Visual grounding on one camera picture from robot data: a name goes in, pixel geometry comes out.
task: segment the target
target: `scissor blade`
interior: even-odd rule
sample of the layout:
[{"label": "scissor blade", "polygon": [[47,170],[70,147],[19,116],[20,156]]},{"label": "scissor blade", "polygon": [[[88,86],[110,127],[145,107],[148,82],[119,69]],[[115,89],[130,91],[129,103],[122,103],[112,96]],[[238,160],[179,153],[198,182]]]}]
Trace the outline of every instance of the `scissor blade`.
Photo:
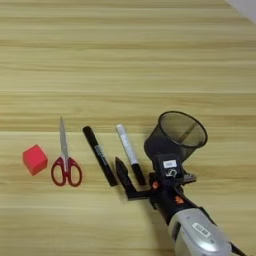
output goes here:
[{"label": "scissor blade", "polygon": [[60,144],[61,144],[61,152],[64,157],[64,162],[65,162],[65,170],[68,168],[68,145],[67,145],[67,138],[66,138],[66,130],[65,130],[65,125],[62,117],[60,118]]}]

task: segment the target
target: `red scissors handle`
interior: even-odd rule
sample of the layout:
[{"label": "red scissors handle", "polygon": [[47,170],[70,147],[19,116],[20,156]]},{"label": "red scissors handle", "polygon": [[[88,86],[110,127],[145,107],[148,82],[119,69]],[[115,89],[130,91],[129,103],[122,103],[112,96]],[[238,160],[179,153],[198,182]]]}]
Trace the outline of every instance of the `red scissors handle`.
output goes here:
[{"label": "red scissors handle", "polygon": [[[72,167],[75,167],[78,171],[79,179],[77,182],[73,182],[72,180]],[[72,187],[78,187],[82,183],[82,179],[83,179],[82,170],[80,166],[77,164],[77,162],[71,157],[68,159],[68,176],[67,177],[68,177],[68,183]]]},{"label": "red scissors handle", "polygon": [[[59,166],[61,169],[62,180],[60,180],[60,181],[55,178],[55,169],[57,166]],[[79,179],[77,182],[73,182],[73,180],[72,180],[72,167],[75,167],[79,173]],[[78,187],[82,183],[82,179],[83,179],[83,174],[82,174],[82,170],[81,170],[80,166],[72,158],[68,159],[68,170],[65,171],[64,161],[63,161],[62,157],[59,157],[53,164],[52,169],[51,169],[51,176],[52,176],[53,182],[57,186],[64,186],[66,184],[66,181],[68,180],[68,183],[70,186]]]}]

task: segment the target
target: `white marker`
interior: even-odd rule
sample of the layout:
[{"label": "white marker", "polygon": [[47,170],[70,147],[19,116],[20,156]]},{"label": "white marker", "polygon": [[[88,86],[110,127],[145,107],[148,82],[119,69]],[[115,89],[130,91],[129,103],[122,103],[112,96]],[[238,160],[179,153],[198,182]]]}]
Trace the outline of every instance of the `white marker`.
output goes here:
[{"label": "white marker", "polygon": [[134,171],[134,174],[135,174],[139,184],[140,185],[146,185],[146,181],[145,181],[145,178],[142,174],[138,159],[137,159],[137,157],[135,155],[135,152],[133,151],[133,148],[130,144],[130,141],[129,141],[129,138],[128,138],[128,135],[125,131],[124,126],[122,124],[119,124],[119,125],[116,126],[116,130],[119,134],[120,140],[123,144],[124,150],[125,150],[126,155],[127,155],[128,159],[130,161],[130,164],[132,166],[132,169]]}]

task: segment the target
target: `black pen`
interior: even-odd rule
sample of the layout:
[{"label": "black pen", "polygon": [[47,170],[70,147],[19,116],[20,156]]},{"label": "black pen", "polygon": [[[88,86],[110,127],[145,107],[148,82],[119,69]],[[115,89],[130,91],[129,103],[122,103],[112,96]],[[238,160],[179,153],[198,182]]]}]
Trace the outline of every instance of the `black pen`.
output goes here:
[{"label": "black pen", "polygon": [[110,169],[110,166],[104,156],[103,150],[100,147],[99,143],[96,140],[96,137],[93,133],[93,130],[90,126],[86,126],[83,128],[83,133],[88,141],[88,143],[91,146],[92,151],[94,152],[102,171],[104,172],[106,179],[108,180],[108,183],[110,186],[117,185],[116,178],[113,175],[112,170]]}]

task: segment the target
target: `label sticker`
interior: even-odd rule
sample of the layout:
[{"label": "label sticker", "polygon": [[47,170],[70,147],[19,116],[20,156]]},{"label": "label sticker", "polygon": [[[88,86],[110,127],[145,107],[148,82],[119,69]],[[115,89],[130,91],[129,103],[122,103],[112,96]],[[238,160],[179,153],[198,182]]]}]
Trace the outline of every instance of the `label sticker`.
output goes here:
[{"label": "label sticker", "polygon": [[192,227],[206,238],[208,238],[211,235],[211,233],[199,223],[194,223]]},{"label": "label sticker", "polygon": [[169,160],[164,162],[164,168],[174,168],[177,167],[176,160]]}]

